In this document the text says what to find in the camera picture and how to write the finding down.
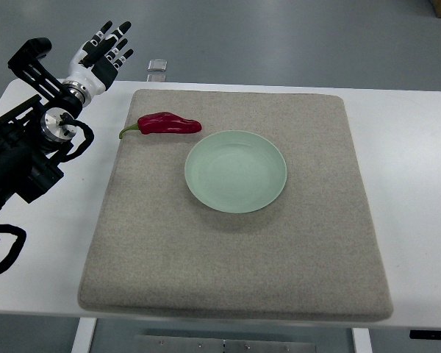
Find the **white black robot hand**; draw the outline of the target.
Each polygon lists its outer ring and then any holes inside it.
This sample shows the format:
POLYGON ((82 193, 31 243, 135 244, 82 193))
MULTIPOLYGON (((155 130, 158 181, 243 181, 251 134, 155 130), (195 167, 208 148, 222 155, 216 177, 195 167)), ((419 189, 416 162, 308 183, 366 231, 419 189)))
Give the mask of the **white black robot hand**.
POLYGON ((111 21, 106 22, 73 56, 63 84, 83 105, 108 91, 133 55, 134 51, 126 47, 126 33, 131 26, 131 22, 125 21, 114 28, 111 21))

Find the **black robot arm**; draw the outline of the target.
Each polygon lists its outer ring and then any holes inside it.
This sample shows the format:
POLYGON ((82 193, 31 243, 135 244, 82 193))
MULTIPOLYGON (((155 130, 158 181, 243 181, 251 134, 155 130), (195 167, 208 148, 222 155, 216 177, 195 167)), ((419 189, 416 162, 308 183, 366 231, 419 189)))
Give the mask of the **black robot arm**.
POLYGON ((31 203, 47 193, 63 177, 59 165, 94 140, 78 119, 88 102, 83 90, 60 83, 40 64, 51 48, 48 38, 33 38, 8 62, 37 93, 0 117, 0 210, 15 194, 31 203))

